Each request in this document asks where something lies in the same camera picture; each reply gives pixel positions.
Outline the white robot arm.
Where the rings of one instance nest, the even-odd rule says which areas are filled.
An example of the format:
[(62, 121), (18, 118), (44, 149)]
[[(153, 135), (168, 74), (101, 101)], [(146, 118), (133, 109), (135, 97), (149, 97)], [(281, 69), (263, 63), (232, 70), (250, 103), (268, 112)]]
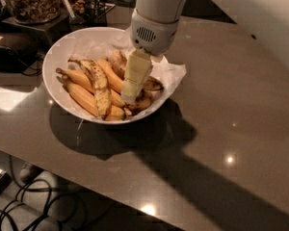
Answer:
[[(289, 0), (213, 0), (245, 30), (260, 37), (273, 62), (260, 67), (267, 75), (289, 74)], [(152, 56), (165, 53), (177, 31), (186, 0), (136, 0), (130, 40)]]

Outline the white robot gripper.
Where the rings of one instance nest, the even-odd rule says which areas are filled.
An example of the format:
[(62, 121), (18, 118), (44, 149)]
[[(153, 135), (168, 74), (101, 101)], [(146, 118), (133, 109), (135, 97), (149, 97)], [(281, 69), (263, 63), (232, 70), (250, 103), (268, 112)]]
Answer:
[(133, 11), (130, 38), (137, 49), (128, 56), (124, 73), (121, 97), (126, 103), (132, 104), (140, 94), (153, 68), (150, 55), (164, 54), (171, 47), (177, 26), (177, 21), (159, 23), (141, 16), (137, 10)]

